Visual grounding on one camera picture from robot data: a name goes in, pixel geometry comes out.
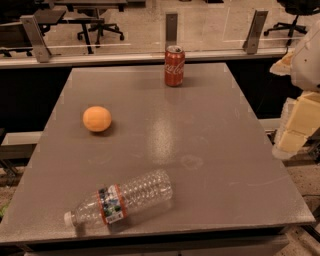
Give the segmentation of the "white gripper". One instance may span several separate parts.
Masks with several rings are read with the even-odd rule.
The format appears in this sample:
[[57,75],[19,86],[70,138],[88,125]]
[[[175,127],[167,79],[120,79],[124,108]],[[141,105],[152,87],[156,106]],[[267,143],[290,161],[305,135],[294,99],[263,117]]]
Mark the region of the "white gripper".
[[287,160],[320,128],[320,20],[299,41],[294,53],[284,55],[270,72],[278,76],[290,74],[292,84],[304,90],[297,99],[286,99],[274,139],[273,156]]

